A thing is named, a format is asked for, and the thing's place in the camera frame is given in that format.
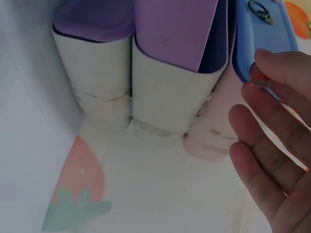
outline blue object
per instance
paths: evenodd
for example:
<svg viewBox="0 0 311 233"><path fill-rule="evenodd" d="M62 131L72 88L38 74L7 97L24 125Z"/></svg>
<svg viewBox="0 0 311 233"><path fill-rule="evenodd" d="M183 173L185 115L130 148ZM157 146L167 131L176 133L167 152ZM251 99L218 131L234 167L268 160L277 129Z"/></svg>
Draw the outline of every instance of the blue object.
<svg viewBox="0 0 311 233"><path fill-rule="evenodd" d="M247 6L248 0L237 1L237 43L233 54L233 66L239 78L245 83L250 81L249 69L254 63L254 53L257 49L272 52L298 50L293 27L286 12L283 1L275 3L271 0L257 0L270 13L273 25L254 14ZM264 10L252 4L255 11Z"/></svg>

